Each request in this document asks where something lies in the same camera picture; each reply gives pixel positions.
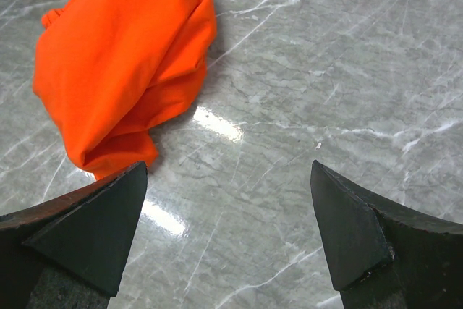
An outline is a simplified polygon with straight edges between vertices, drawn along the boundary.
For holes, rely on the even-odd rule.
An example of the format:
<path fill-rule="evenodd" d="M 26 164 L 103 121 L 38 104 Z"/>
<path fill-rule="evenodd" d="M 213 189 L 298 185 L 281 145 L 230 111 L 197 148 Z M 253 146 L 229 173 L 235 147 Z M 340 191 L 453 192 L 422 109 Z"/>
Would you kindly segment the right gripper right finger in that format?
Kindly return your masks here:
<path fill-rule="evenodd" d="M 345 308 L 461 308 L 462 225 L 371 192 L 318 161 L 310 189 Z"/>

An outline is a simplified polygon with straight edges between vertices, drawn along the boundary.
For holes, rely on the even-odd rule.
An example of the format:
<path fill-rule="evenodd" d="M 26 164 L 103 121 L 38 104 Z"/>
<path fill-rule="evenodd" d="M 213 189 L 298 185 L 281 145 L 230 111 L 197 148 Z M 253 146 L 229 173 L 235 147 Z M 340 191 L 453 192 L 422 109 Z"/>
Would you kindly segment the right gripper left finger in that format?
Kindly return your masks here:
<path fill-rule="evenodd" d="M 1 216 L 1 307 L 107 308 L 119 291 L 147 185 L 139 161 Z"/>

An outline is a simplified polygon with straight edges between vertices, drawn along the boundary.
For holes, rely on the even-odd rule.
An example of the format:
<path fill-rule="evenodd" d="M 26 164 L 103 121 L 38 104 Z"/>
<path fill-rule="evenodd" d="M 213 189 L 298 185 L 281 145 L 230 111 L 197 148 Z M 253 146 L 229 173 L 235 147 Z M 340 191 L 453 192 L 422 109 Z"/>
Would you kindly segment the orange t shirt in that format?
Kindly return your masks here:
<path fill-rule="evenodd" d="M 213 0 L 69 0 L 42 24 L 33 91 L 70 161 L 96 179 L 152 164 L 150 128 L 188 110 L 205 79 Z"/>

